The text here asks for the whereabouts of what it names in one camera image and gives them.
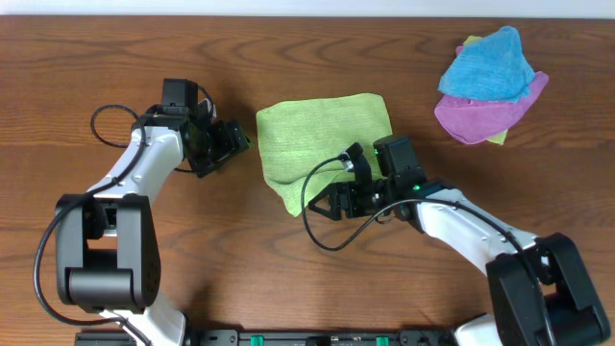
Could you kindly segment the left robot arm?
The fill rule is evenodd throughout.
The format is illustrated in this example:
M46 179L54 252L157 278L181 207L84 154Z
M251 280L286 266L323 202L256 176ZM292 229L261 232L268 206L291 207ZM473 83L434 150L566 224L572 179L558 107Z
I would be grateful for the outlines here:
M203 178L247 150L237 121L218 119L205 91L167 78L161 100L136 114L131 141L84 194L65 194L44 235L56 239L60 300L114 323L138 345L189 345L185 315L160 293L161 263L152 205L168 176Z

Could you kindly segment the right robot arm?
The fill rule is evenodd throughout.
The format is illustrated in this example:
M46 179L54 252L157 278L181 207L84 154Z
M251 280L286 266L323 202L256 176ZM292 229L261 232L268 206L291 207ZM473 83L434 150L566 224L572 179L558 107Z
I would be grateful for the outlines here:
M411 141L386 136L373 144L374 179L359 143L336 161L353 173L301 201L330 220L387 215L446 243L487 278L493 311L453 328L453 345L599 345L611 328L576 244L561 233L541 237L506 224L453 185L428 179Z

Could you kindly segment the green microfiber cloth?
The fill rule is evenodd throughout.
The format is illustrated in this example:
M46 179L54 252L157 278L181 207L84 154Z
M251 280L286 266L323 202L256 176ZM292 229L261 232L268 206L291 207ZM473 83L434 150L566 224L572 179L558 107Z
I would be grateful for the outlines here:
M356 142L372 176L381 177L373 142L390 136L392 127L378 94L283 101L258 111L256 120L264 181L293 216L300 215L302 207L327 185L354 178L340 162L326 164L311 178L307 175L318 163Z

